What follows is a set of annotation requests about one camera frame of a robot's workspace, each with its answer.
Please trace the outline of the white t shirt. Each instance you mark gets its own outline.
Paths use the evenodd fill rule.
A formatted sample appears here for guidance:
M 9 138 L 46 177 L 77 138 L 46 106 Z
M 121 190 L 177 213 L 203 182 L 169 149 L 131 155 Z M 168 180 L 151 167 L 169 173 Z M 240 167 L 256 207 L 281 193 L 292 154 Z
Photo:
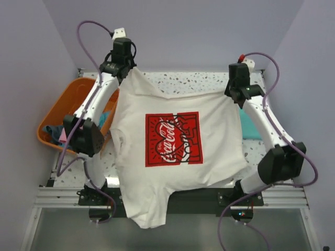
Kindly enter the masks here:
M 142 229 L 165 224 L 172 193 L 228 183 L 247 167 L 239 108 L 224 88 L 170 95 L 134 68 L 110 131 L 126 216 Z

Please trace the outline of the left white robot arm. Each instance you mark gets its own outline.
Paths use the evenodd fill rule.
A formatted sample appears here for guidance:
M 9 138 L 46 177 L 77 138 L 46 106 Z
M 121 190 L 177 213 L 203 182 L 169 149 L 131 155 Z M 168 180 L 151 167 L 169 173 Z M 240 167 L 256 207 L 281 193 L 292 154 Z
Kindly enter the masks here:
M 136 52 L 132 52 L 132 49 L 136 49 L 136 46 L 129 38 L 114 39 L 113 49 L 97 68 L 98 75 L 89 94 L 73 115 L 66 115 L 63 119 L 66 143 L 59 164 L 70 146 L 77 154 L 75 159 L 83 161 L 85 185 L 93 189 L 90 199 L 96 205 L 103 205 L 108 200 L 108 192 L 102 188 L 106 178 L 99 166 L 100 151 L 105 143 L 105 134 L 99 127 L 99 121 L 112 94 L 136 66 Z

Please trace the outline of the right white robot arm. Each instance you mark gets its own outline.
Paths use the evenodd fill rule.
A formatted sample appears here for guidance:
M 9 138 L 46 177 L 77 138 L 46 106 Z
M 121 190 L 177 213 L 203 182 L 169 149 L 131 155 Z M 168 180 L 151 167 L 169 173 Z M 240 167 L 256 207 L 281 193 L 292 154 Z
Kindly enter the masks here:
M 250 82 L 250 66 L 246 63 L 229 65 L 229 80 L 225 95 L 230 97 L 252 120 L 264 143 L 266 154 L 257 170 L 248 177 L 236 181 L 233 199 L 238 205 L 246 205 L 253 192 L 268 185 L 296 178 L 300 175 L 306 147 L 287 135 L 266 103 L 265 93 Z

